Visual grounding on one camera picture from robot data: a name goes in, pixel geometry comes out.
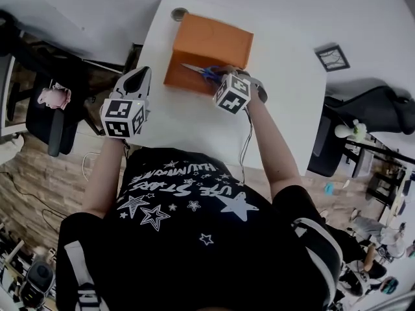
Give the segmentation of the pink plush toy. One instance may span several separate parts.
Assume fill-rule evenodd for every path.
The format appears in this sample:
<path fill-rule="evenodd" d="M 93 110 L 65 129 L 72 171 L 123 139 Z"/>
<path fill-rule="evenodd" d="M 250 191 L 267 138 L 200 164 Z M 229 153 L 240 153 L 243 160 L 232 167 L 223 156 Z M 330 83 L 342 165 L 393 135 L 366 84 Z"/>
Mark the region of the pink plush toy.
<path fill-rule="evenodd" d="M 71 101 L 71 90 L 55 83 L 52 88 L 43 88 L 37 101 L 51 109 L 64 110 Z"/>

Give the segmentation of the white plush toy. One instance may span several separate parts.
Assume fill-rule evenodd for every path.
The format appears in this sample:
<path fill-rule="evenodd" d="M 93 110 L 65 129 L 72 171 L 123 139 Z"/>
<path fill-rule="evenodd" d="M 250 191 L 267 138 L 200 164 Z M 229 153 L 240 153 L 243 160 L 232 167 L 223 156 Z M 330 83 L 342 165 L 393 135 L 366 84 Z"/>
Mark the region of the white plush toy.
<path fill-rule="evenodd" d="M 339 124 L 335 127 L 335 135 L 341 139 L 347 138 L 352 141 L 361 142 L 366 137 L 367 127 L 358 119 L 354 119 L 352 124 L 352 127 Z"/>

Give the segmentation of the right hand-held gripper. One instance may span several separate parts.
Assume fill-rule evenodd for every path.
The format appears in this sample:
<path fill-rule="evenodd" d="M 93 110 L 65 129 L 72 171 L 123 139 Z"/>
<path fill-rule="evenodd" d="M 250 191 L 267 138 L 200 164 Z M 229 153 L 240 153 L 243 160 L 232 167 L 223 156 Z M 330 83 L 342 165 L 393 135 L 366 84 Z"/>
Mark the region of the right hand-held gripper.
<path fill-rule="evenodd" d="M 263 103 L 267 102 L 268 95 L 263 83 L 256 78 L 241 73 L 241 69 L 232 65 L 225 65 L 217 69 L 217 75 L 224 76 L 222 84 L 213 97 L 217 108 L 228 113 L 242 111 L 251 100 L 253 89 L 257 91 L 258 97 Z"/>

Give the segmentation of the orange cardboard box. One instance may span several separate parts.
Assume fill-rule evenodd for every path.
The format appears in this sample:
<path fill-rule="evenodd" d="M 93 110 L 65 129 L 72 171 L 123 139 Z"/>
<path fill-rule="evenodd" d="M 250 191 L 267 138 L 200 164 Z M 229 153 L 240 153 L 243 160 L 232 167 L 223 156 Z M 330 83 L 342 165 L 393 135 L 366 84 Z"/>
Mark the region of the orange cardboard box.
<path fill-rule="evenodd" d="M 163 84 L 167 87 L 213 95 L 203 76 L 183 64 L 196 67 L 248 65 L 254 35 L 251 32 L 202 16 L 186 13 L 172 45 Z"/>

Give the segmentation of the person's black star-print shirt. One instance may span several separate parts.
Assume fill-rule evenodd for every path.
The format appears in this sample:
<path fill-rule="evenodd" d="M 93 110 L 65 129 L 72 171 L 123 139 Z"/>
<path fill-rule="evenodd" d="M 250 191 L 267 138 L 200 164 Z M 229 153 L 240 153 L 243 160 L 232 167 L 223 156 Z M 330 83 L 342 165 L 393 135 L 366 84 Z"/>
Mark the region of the person's black star-print shirt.
<path fill-rule="evenodd" d="M 324 311 L 342 252 L 299 185 L 266 200 L 219 161 L 142 148 L 99 218 L 61 224 L 56 304 L 110 311 Z"/>

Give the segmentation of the person's left forearm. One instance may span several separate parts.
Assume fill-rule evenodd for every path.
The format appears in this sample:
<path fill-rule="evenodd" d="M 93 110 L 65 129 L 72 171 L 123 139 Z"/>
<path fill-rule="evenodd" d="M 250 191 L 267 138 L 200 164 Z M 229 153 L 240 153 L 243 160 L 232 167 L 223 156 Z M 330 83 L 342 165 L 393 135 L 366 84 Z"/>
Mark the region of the person's left forearm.
<path fill-rule="evenodd" d="M 82 200 L 82 212 L 104 218 L 117 196 L 124 142 L 105 138 Z"/>

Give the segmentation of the black square frame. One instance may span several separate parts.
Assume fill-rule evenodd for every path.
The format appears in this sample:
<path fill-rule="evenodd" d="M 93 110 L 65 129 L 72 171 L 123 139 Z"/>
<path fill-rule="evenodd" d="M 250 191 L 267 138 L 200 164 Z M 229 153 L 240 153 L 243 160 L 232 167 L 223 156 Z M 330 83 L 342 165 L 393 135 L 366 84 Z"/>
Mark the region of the black square frame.
<path fill-rule="evenodd" d="M 350 68 L 350 63 L 338 44 L 325 45 L 314 53 L 327 73 Z"/>

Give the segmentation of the black office chair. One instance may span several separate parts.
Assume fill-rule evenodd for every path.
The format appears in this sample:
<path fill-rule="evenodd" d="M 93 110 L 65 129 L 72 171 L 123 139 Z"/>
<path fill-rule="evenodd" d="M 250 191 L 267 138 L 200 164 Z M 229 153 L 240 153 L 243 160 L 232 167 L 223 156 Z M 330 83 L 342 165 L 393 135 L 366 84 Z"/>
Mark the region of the black office chair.
<path fill-rule="evenodd" d="M 28 132 L 48 145 L 48 154 L 57 157 L 71 152 L 78 123 L 86 121 L 100 135 L 84 103 L 94 96 L 89 87 L 86 64 L 77 56 L 58 50 L 53 54 L 45 47 L 35 49 L 20 35 L 15 18 L 0 10 L 0 56 L 11 54 L 25 69 L 35 72 L 33 88 L 19 92 L 12 87 L 11 103 L 29 97 L 25 126 Z M 71 91 L 65 108 L 51 108 L 38 99 L 43 89 L 58 84 Z"/>
<path fill-rule="evenodd" d="M 360 142 L 335 135 L 336 126 L 352 127 L 354 119 L 366 125 L 367 133 L 411 135 L 415 132 L 415 100 L 397 96 L 388 86 L 375 87 L 347 101 L 326 97 L 307 167 L 309 171 L 331 177 L 345 156 L 355 162 L 352 176 L 357 177 L 365 151 L 374 147 L 360 146 Z"/>

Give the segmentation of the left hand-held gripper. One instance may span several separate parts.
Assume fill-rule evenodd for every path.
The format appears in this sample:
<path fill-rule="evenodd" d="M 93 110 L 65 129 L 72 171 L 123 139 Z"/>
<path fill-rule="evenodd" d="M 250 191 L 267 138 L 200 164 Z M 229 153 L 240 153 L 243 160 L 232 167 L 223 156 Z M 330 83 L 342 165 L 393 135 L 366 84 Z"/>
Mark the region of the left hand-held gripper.
<path fill-rule="evenodd" d="M 106 136 L 129 139 L 141 131 L 147 120 L 152 69 L 136 68 L 116 83 L 101 108 L 101 122 Z"/>

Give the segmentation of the person's right forearm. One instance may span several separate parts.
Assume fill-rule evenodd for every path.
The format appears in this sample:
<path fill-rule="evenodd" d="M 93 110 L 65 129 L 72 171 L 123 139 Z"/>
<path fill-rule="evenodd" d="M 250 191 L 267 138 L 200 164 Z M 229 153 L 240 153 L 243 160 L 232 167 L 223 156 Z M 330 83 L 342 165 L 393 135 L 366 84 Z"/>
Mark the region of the person's right forearm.
<path fill-rule="evenodd" d="M 301 185 L 302 179 L 292 152 L 257 91 L 251 94 L 247 108 L 271 197 L 286 187 Z"/>

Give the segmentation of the blue-handled scissors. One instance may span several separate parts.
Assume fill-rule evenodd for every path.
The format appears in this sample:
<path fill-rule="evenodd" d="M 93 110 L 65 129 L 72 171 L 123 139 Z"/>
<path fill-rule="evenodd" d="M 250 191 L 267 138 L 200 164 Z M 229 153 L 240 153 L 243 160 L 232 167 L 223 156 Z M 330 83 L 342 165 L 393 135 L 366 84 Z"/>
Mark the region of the blue-handled scissors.
<path fill-rule="evenodd" d="M 187 63 L 182 63 L 182 66 L 197 72 L 202 75 L 205 82 L 209 84 L 221 85 L 224 76 L 228 75 L 228 71 L 223 67 L 212 65 L 209 67 L 198 67 Z"/>

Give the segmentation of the grey and black device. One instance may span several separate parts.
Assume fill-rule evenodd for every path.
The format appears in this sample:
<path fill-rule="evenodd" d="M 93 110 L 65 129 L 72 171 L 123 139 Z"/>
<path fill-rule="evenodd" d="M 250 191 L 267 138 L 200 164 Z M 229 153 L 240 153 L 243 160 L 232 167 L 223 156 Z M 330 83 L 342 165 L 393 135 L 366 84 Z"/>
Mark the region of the grey and black device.
<path fill-rule="evenodd" d="M 37 260 L 30 266 L 21 285 L 19 296 L 27 308 L 41 307 L 51 291 L 55 281 L 53 268 L 43 260 Z"/>

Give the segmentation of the white desk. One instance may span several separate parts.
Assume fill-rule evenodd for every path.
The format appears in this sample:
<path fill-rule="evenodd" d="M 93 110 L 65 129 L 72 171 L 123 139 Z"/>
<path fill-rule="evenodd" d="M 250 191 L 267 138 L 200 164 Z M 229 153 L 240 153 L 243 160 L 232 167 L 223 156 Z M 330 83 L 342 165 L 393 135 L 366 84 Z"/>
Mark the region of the white desk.
<path fill-rule="evenodd" d="M 268 93 L 267 108 L 300 172 L 314 146 L 324 93 L 354 95 L 384 81 L 415 97 L 415 16 L 405 0 L 161 0 L 140 65 L 152 69 L 144 146 L 202 152 L 235 165 L 249 132 L 245 114 L 163 81 L 179 24 L 171 11 L 217 19 L 254 35 L 247 69 Z M 327 73 L 314 51 L 338 44 L 350 68 Z"/>

